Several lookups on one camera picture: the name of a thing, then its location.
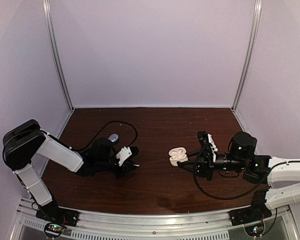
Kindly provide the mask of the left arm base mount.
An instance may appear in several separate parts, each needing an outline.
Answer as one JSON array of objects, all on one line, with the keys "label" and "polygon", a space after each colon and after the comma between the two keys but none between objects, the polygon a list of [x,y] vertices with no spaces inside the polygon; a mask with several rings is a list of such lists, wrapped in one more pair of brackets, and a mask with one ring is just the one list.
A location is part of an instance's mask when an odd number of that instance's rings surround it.
[{"label": "left arm base mount", "polygon": [[49,221],[58,225],[76,227],[79,219],[79,212],[59,207],[56,200],[38,207],[35,216],[38,219]]}]

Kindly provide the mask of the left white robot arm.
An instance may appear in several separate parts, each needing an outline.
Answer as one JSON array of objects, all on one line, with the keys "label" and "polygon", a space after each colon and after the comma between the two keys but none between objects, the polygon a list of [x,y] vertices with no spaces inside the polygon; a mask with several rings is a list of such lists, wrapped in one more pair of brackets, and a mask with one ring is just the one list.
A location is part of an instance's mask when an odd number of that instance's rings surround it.
[{"label": "left white robot arm", "polygon": [[116,150],[118,140],[114,135],[99,138],[95,134],[86,146],[75,149],[43,130],[35,119],[30,119],[3,136],[2,159],[36,203],[43,207],[43,215],[57,222],[62,218],[62,211],[52,203],[53,194],[33,167],[33,157],[43,156],[81,177],[111,172],[119,179],[139,167],[133,161],[139,149],[129,143]]}]

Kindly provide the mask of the white earbud charging case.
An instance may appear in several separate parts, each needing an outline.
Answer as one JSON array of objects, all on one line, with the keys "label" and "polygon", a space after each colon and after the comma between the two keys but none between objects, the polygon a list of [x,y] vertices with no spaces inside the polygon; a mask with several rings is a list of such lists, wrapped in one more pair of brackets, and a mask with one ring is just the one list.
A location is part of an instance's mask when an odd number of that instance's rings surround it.
[{"label": "white earbud charging case", "polygon": [[184,147],[176,147],[168,152],[169,161],[172,166],[177,167],[178,162],[184,163],[188,161],[187,150]]}]

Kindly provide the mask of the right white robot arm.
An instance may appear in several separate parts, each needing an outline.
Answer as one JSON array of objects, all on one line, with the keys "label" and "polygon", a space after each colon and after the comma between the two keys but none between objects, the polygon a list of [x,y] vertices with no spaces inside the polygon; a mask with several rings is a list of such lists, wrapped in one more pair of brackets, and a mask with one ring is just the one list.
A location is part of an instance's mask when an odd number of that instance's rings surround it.
[{"label": "right white robot arm", "polygon": [[[300,203],[300,159],[286,159],[255,153],[257,139],[244,131],[229,141],[228,151],[219,154],[211,134],[199,131],[200,148],[188,153],[184,147],[171,149],[169,161],[192,173],[197,188],[207,197],[231,201],[253,193],[251,206],[246,210],[249,220],[258,220],[266,209]],[[215,196],[203,189],[198,178],[211,181],[215,171],[236,172],[254,186],[245,193],[231,197]]]}]

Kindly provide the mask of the purple earbud charging case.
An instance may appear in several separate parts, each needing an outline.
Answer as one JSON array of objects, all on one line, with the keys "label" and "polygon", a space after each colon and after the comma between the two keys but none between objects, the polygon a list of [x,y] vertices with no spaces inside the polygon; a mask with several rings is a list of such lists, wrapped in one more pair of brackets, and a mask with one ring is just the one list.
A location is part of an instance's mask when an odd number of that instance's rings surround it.
[{"label": "purple earbud charging case", "polygon": [[117,133],[113,133],[108,137],[108,140],[115,144],[119,141],[119,135]]}]

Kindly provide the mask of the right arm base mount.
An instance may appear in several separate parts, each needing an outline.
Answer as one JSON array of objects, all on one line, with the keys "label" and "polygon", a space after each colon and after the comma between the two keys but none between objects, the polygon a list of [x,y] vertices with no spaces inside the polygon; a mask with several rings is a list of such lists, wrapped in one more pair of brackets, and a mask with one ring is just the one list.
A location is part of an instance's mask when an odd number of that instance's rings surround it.
[{"label": "right arm base mount", "polygon": [[271,217],[272,211],[266,207],[267,192],[267,189],[257,190],[252,197],[250,206],[231,210],[229,217],[232,226],[244,225]]}]

